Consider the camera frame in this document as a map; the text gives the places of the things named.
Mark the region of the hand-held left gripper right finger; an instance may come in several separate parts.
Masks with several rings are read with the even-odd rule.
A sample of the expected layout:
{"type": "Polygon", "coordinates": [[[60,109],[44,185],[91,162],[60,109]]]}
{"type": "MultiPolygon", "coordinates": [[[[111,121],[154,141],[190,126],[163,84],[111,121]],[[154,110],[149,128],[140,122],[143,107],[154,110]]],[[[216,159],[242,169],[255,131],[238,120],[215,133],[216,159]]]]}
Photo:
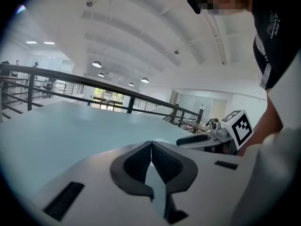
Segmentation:
{"type": "Polygon", "coordinates": [[[187,191],[197,177],[198,168],[193,160],[156,141],[152,141],[151,156],[166,188],[164,219],[172,225],[188,216],[176,208],[172,194],[187,191]]]}

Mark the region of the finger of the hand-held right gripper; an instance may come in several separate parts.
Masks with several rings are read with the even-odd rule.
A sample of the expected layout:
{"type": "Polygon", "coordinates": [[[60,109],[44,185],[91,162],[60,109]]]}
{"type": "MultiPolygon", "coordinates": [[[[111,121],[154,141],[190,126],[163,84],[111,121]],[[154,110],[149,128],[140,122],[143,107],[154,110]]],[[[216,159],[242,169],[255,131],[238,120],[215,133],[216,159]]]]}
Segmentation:
{"type": "Polygon", "coordinates": [[[176,141],[177,146],[194,144],[210,140],[211,137],[207,134],[194,134],[187,137],[182,137],[176,141]]]}

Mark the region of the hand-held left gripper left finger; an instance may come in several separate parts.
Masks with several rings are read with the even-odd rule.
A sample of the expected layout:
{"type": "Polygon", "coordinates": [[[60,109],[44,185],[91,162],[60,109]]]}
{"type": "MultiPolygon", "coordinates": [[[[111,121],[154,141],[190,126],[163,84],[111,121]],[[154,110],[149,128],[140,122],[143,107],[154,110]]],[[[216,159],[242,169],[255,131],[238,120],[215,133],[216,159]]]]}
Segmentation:
{"type": "Polygon", "coordinates": [[[145,184],[151,163],[151,141],[126,146],[126,151],[111,163],[112,181],[125,193],[154,198],[152,187],[145,184]]]}

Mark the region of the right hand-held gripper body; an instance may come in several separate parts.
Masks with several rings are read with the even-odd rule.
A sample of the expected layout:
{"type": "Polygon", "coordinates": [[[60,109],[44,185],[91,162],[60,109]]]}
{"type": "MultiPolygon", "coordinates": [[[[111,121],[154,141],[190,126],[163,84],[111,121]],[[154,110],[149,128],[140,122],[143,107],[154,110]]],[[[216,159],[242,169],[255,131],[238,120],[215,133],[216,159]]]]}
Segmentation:
{"type": "Polygon", "coordinates": [[[235,110],[221,120],[209,119],[206,127],[209,130],[198,134],[207,134],[210,140],[181,146],[209,153],[237,155],[254,134],[245,110],[235,110]]]}

